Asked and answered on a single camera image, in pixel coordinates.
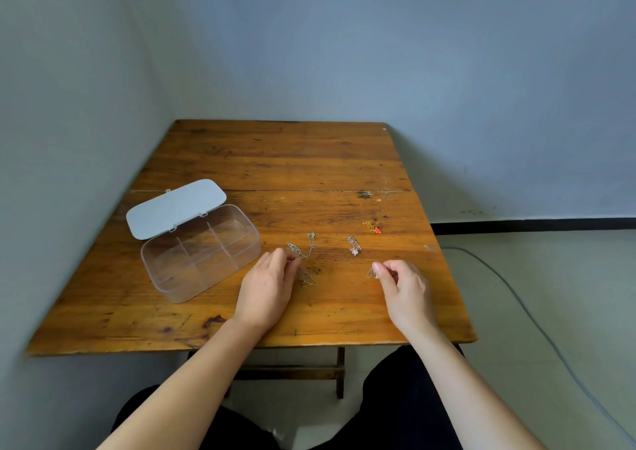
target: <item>white box lid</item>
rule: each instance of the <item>white box lid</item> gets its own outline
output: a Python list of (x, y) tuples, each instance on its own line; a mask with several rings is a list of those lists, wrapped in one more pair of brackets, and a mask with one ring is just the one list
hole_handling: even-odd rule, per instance
[(226, 199), (216, 183), (201, 179), (134, 206), (126, 213), (126, 221), (136, 239), (150, 239), (211, 211)]

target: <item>hand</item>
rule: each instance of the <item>hand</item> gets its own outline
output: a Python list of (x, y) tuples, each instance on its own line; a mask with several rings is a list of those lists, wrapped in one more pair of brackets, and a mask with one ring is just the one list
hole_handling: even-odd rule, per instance
[(439, 331), (433, 313), (431, 285), (413, 264), (374, 262), (373, 270), (382, 283), (391, 321), (408, 340), (416, 333)]
[(301, 259), (289, 249), (266, 252), (243, 278), (233, 318), (265, 333), (281, 318)]

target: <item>wooden table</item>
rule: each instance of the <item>wooden table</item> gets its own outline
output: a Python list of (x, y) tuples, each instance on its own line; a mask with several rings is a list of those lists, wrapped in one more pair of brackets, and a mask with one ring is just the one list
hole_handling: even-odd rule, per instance
[[(210, 178), (250, 218), (263, 251), (288, 241), (318, 286), (299, 283), (260, 346), (405, 342), (393, 326), (372, 261), (407, 259), (431, 280), (435, 313), (453, 342), (476, 334), (387, 126), (378, 123), (195, 121), (174, 123), (123, 196), (28, 346), (31, 355), (199, 348), (234, 313), (251, 267), (182, 304), (155, 289), (142, 241), (125, 221), (132, 206)], [(381, 234), (363, 221), (377, 221)], [(347, 236), (362, 252), (354, 257)]]

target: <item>floor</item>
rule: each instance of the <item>floor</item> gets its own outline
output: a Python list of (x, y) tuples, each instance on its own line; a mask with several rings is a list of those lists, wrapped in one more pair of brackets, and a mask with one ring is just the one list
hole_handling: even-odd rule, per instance
[[(497, 269), (610, 414), (636, 435), (636, 231), (440, 237)], [(632, 448), (583, 392), (489, 269), (444, 251), (480, 340), (467, 359), (549, 448)], [(275, 432), (284, 449), (330, 438), (356, 412), (368, 372), (393, 347), (348, 348), (345, 398), (330, 381), (235, 382), (226, 405)], [(330, 348), (256, 350), (250, 363), (335, 360)]]

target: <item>gray cable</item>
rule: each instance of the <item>gray cable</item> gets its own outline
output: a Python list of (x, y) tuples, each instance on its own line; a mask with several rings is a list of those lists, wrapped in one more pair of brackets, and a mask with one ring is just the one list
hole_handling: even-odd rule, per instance
[(579, 376), (574, 372), (574, 369), (572, 368), (572, 366), (570, 365), (569, 361), (567, 360), (567, 358), (565, 357), (565, 355), (561, 352), (561, 350), (559, 349), (559, 347), (557, 346), (557, 344), (552, 340), (552, 338), (545, 332), (545, 330), (541, 327), (541, 325), (539, 325), (539, 323), (537, 323), (537, 320), (534, 319), (534, 317), (532, 316), (532, 314), (530, 313), (530, 311), (528, 310), (527, 306), (524, 304), (524, 302), (521, 300), (521, 298), (519, 297), (519, 294), (517, 294), (513, 287), (510, 285), (510, 283), (508, 283), (508, 281), (505, 280), (505, 278), (499, 274), (499, 272), (497, 272), (496, 269), (494, 269), (491, 265), (489, 265), (486, 261), (484, 261), (481, 257), (473, 254), (472, 252), (470, 252), (467, 249), (464, 248), (458, 248), (458, 247), (454, 247), (454, 246), (449, 246), (449, 247), (442, 247), (441, 249), (454, 249), (457, 251), (461, 251), (461, 252), (465, 252), (466, 254), (468, 254), (469, 256), (474, 257), (477, 261), (481, 262), (484, 266), (486, 266), (488, 269), (490, 269), (493, 273), (495, 273), (495, 275), (501, 279), (501, 281), (508, 287), (508, 289), (510, 289), (510, 292), (513, 294), (514, 298), (517, 300), (517, 302), (519, 303), (519, 305), (521, 306), (521, 309), (523, 310), (523, 312), (528, 315), (528, 317), (530, 318), (530, 321), (532, 321), (532, 323), (534, 323), (534, 325), (537, 327), (537, 329), (541, 332), (541, 334), (543, 334), (544, 338), (546, 339), (547, 342), (550, 343), (550, 346), (552, 346), (552, 349), (555, 350), (556, 355), (559, 357), (559, 359), (561, 360), (561, 362), (563, 363), (563, 365), (565, 366), (565, 369), (567, 370), (567, 372), (570, 374), (570, 376), (572, 377), (572, 379), (575, 381), (575, 383), (578, 385), (578, 387), (581, 389), (582, 392), (584, 392), (585, 396), (587, 396), (587, 398), (589, 398), (592, 403), (594, 403), (594, 406), (596, 406), (596, 408), (599, 409), (599, 411), (603, 414), (603, 416), (605, 416), (605, 418), (607, 418), (611, 423), (614, 424), (614, 426), (616, 427), (616, 429), (625, 437), (625, 439), (627, 439), (627, 441), (629, 441), (629, 443), (632, 445), (632, 447), (636, 448), (636, 440), (634, 440), (634, 438), (627, 433), (627, 430), (625, 430), (620, 423), (618, 423), (615, 418), (606, 410), (606, 408), (601, 404), (601, 402), (599, 402), (596, 397), (594, 395), (592, 395), (592, 392), (590, 390), (588, 390), (588, 387), (585, 386), (584, 382), (581, 381), (581, 379), (579, 378)]

